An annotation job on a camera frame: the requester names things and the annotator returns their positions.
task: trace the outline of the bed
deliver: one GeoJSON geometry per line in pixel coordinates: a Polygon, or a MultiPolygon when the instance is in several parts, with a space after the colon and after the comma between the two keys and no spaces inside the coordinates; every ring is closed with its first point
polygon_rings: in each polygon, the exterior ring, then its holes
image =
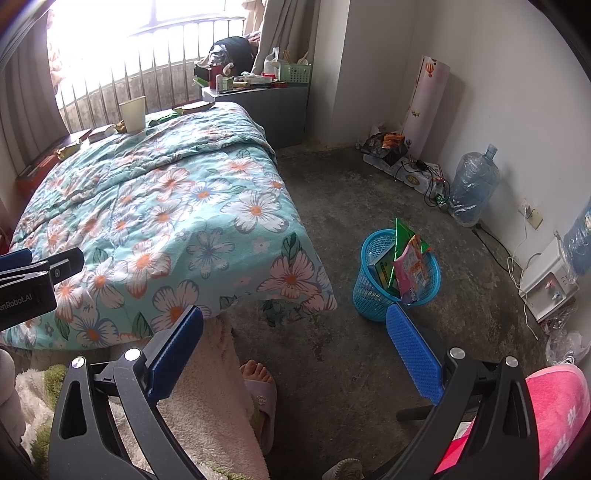
{"type": "Polygon", "coordinates": [[[170,327],[190,304],[212,317],[255,300],[271,326],[336,308],[275,154],[234,103],[113,135],[56,166],[11,250],[38,260],[71,247],[85,267],[56,286],[56,310],[1,343],[107,347],[170,327]]]}

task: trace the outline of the pink slipper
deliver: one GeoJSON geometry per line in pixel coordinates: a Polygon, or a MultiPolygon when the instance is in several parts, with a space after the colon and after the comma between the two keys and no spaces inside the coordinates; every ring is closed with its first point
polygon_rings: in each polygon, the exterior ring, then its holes
{"type": "Polygon", "coordinates": [[[266,455],[273,447],[273,435],[275,432],[275,407],[277,406],[277,386],[275,381],[261,382],[258,380],[245,380],[246,389],[256,400],[259,410],[267,414],[262,425],[261,450],[266,455]]]}

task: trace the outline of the hot air balloon print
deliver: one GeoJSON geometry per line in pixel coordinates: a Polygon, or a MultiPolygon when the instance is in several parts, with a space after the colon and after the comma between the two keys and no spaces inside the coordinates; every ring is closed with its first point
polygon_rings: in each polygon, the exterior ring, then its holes
{"type": "Polygon", "coordinates": [[[435,66],[433,65],[433,63],[428,61],[427,64],[425,65],[425,70],[429,74],[429,78],[431,78],[433,76],[433,70],[435,70],[435,66]]]}

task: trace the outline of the blue gripper pad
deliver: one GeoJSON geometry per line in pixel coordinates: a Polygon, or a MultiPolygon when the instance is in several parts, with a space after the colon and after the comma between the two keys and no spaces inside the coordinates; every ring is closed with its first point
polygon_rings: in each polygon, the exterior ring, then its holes
{"type": "Polygon", "coordinates": [[[443,396],[441,365],[397,303],[388,307],[386,328],[418,392],[437,405],[443,396]]]}
{"type": "Polygon", "coordinates": [[[158,335],[167,335],[168,338],[146,373],[146,398],[149,402],[156,404],[170,396],[202,334],[203,315],[193,306],[185,310],[169,330],[154,336],[154,340],[158,335]]]}
{"type": "Polygon", "coordinates": [[[33,254],[28,248],[0,255],[0,271],[26,267],[33,262],[33,254]]]}

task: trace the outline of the pink cloth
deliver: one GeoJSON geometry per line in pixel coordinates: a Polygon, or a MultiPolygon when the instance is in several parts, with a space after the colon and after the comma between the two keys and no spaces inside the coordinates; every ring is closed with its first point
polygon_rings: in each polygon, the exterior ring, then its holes
{"type": "MultiPolygon", "coordinates": [[[[525,379],[534,406],[540,444],[540,478],[562,458],[589,415],[589,388],[578,367],[555,365],[525,379]]],[[[455,465],[466,444],[472,425],[453,440],[437,472],[455,465]]]]}

